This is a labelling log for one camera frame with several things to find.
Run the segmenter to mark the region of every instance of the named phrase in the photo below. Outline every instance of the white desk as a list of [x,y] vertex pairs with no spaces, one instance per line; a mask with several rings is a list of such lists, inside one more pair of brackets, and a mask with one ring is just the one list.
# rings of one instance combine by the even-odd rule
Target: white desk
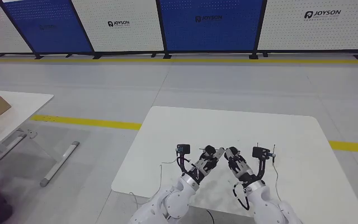
[[[208,144],[215,148],[235,146],[257,173],[258,160],[251,156],[257,142],[269,149],[276,144],[280,197],[293,206],[304,223],[356,223],[358,200],[317,120],[309,116],[152,107],[112,190],[151,197],[159,187],[159,165],[176,158],[179,143],[191,145],[191,154],[186,157],[193,162],[201,154],[198,148]],[[163,164],[162,185],[176,184],[180,174],[176,163]],[[263,180],[271,188],[271,196],[277,198],[271,160],[266,163]],[[252,216],[252,209],[246,212],[233,196],[236,182],[222,157],[190,204]]]
[[42,179],[40,183],[41,186],[46,186],[51,180],[51,178],[58,171],[58,169],[61,167],[61,165],[64,163],[64,161],[68,158],[68,156],[79,145],[79,142],[73,142],[66,150],[65,154],[60,155],[59,153],[48,147],[46,140],[38,136],[38,133],[33,132],[32,130],[25,130],[24,132],[27,134],[19,135],[8,146],[4,146],[2,142],[12,133],[18,130],[21,124],[27,121],[43,106],[45,106],[54,97],[54,95],[0,91],[0,96],[3,97],[11,105],[10,109],[0,115],[0,149],[2,150],[0,159],[4,157],[11,149],[13,149],[16,144],[18,144],[27,135],[29,135],[30,139],[38,143],[49,156],[56,160],[56,164],[52,167],[52,169],[45,176],[45,178]]
[[54,97],[49,94],[7,91],[0,91],[0,96],[11,105],[10,109],[0,115],[0,143]]

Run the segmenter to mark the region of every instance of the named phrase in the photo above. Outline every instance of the table support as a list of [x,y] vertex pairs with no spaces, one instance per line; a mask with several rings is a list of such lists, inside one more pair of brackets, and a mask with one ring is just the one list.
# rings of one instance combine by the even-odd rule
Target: table support
[[26,134],[20,134],[18,137],[16,137],[8,146],[0,144],[0,149],[2,151],[0,155],[0,160],[12,149],[17,145],[21,140],[23,140],[26,137]]
[[47,186],[51,178],[60,169],[62,164],[67,160],[69,155],[71,155],[73,150],[79,145],[79,142],[77,141],[72,142],[72,144],[68,147],[66,152],[63,155],[61,155],[56,151],[54,151],[53,148],[49,147],[47,141],[43,139],[41,136],[39,136],[37,132],[28,129],[27,133],[31,140],[36,142],[50,157],[52,157],[56,161],[56,164],[51,168],[51,170],[46,174],[46,176],[40,182],[40,186],[45,187]]

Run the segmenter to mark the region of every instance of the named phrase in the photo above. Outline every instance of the gray floor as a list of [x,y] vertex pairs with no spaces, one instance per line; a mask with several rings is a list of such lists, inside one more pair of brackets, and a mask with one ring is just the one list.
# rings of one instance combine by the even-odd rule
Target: gray floor
[[[327,139],[358,142],[357,71],[353,64],[1,63],[0,90],[54,94],[40,114],[136,123],[153,105],[310,115]],[[54,161],[31,140],[0,161],[0,190],[15,208],[7,223],[127,223],[136,210],[134,199],[111,191],[111,183],[136,131],[44,122],[25,126],[58,151],[72,141],[81,145],[46,188],[39,181]],[[335,154],[358,195],[358,152]],[[217,223],[253,223],[212,214]],[[206,210],[194,207],[185,218],[185,223],[208,222]]]

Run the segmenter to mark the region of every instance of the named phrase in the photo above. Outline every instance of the yellow floor line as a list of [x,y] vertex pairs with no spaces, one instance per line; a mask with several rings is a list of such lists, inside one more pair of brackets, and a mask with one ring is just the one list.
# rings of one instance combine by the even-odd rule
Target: yellow floor line
[[174,62],[174,63],[310,63],[310,64],[358,64],[358,60],[315,60],[315,59],[159,59],[159,58],[116,58],[116,59],[0,59],[0,62],[33,62],[33,63],[103,63],[103,62]]
[[[48,115],[34,115],[31,120],[37,120],[41,122],[55,122],[64,124],[79,124],[87,126],[97,126],[105,128],[120,128],[120,129],[131,129],[139,130],[142,124],[139,123],[128,123],[128,122],[114,122],[110,120],[94,120],[85,118],[67,118],[63,116],[48,116]],[[329,142],[332,149],[344,150],[351,152],[358,152],[358,143],[355,142]]]
[[120,129],[131,129],[139,130],[142,124],[129,123],[129,122],[113,122],[110,120],[94,120],[84,118],[67,118],[64,116],[47,116],[47,115],[34,115],[31,120],[37,120],[41,122],[55,122],[64,124],[79,124],[87,126],[97,126],[106,128],[120,128]]
[[334,149],[334,150],[358,152],[358,143],[356,143],[356,142],[330,141],[329,144],[331,145],[332,149]]

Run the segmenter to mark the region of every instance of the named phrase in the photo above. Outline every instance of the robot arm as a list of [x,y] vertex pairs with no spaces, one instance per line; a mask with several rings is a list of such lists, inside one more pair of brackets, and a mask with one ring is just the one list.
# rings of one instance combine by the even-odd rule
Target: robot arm
[[129,224],[167,224],[178,223],[189,210],[189,200],[199,189],[200,182],[215,168],[225,149],[216,151],[212,146],[205,147],[199,160],[187,171],[184,167],[185,154],[190,146],[179,144],[176,149],[177,163],[182,170],[176,186],[162,188],[150,200],[142,205],[132,216]]
[[229,161],[230,169],[244,187],[247,206],[244,206],[237,197],[240,204],[246,210],[249,210],[248,202],[253,204],[253,218],[257,224],[302,224],[290,204],[271,198],[270,188],[261,180],[265,173],[265,161],[269,157],[274,158],[275,155],[271,154],[268,149],[254,147],[252,156],[260,161],[257,175],[253,173],[246,160],[240,155],[240,151],[235,147],[228,148],[225,152],[225,158]]

